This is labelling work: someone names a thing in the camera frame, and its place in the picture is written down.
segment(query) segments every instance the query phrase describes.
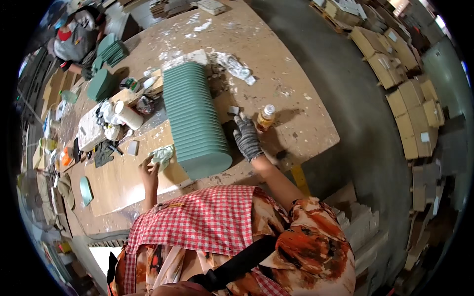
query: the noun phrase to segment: wooden table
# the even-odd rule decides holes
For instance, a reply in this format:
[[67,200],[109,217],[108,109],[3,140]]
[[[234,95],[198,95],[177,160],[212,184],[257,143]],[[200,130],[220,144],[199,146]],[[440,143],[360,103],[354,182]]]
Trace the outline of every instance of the wooden table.
[[[328,112],[308,77],[285,45],[242,0],[226,4],[230,10],[218,16],[195,9],[142,31],[126,42],[133,50],[130,56],[111,69],[111,73],[117,75],[122,72],[128,76],[141,78],[143,71],[149,67],[160,66],[164,61],[202,48],[207,52],[215,50],[234,54],[253,71],[257,82],[253,86],[248,86],[228,72],[210,80],[211,94],[222,122],[232,119],[224,110],[229,104],[241,107],[246,114],[253,117],[266,104],[275,105],[277,109],[275,123],[261,136],[261,142],[266,154],[283,171],[337,144],[339,136]],[[194,30],[195,27],[209,22],[209,19],[212,23],[207,29]],[[87,84],[82,88],[78,102],[66,111],[63,118],[59,132],[60,147],[72,144],[72,139],[77,133],[79,118],[95,105],[86,98]],[[164,122],[166,117],[162,113],[153,116],[134,134],[141,141],[147,141],[149,149],[158,148],[163,143],[160,140],[164,136],[157,132],[157,127],[163,127],[167,122]],[[286,150],[287,155],[281,161],[277,161],[274,157],[282,150]],[[113,161],[123,161],[116,153],[114,155],[116,158]],[[259,180],[253,175],[250,164],[241,159],[236,157],[233,166],[221,174],[200,179],[180,190],[162,194],[158,200],[167,200],[214,185],[258,184]],[[136,168],[141,161],[141,158],[136,157],[132,161],[133,164],[128,164],[120,174],[136,176],[137,171],[133,168]],[[73,235],[83,234],[74,214],[80,219],[85,232],[92,234],[128,229],[142,212],[141,202],[136,202],[117,212],[95,217],[90,206],[82,206],[79,179],[84,175],[84,164],[77,164],[68,172],[76,201],[74,213],[67,209]],[[131,188],[117,180],[107,186],[134,195],[133,198],[137,201],[143,198],[141,185]]]

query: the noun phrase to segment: cap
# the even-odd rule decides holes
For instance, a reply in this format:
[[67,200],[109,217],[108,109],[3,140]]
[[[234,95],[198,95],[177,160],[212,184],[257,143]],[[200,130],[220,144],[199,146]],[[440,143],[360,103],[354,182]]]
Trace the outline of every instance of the cap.
[[273,115],[275,113],[275,106],[273,105],[266,105],[264,108],[264,112],[267,115]]

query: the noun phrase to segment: plastic bottle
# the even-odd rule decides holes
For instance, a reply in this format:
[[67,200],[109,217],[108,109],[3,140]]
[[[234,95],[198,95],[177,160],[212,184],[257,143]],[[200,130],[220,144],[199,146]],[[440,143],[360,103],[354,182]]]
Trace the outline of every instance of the plastic bottle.
[[77,95],[69,90],[61,90],[59,91],[61,98],[68,103],[75,104],[77,101]]
[[266,105],[263,110],[260,110],[257,117],[257,129],[261,132],[266,132],[275,120],[275,106]]

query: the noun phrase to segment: gloved hand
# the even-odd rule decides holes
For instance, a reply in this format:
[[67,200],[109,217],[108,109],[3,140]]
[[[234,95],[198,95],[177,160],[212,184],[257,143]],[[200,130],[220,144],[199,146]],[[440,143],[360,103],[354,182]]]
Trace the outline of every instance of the gloved hand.
[[251,119],[247,118],[244,113],[240,112],[239,116],[234,116],[239,130],[234,130],[234,138],[237,142],[242,155],[251,162],[258,156],[263,155],[258,140],[257,129]]
[[91,80],[93,78],[92,70],[88,68],[83,68],[81,70],[81,76],[84,77],[86,81]]

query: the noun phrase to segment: person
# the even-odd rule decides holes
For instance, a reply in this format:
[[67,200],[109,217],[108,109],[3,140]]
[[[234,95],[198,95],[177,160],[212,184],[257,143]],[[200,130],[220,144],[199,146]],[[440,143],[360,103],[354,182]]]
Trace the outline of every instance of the person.
[[58,59],[63,71],[90,80],[97,46],[104,37],[105,15],[92,6],[83,6],[68,15],[65,5],[51,14],[54,16],[50,24],[57,34],[48,41],[48,52]]
[[109,270],[109,294],[209,296],[191,277],[230,262],[265,236],[270,256],[214,295],[352,295],[355,260],[331,207],[307,197],[262,152],[253,122],[234,118],[239,150],[267,183],[216,186],[155,206],[158,165],[139,165],[148,211]]

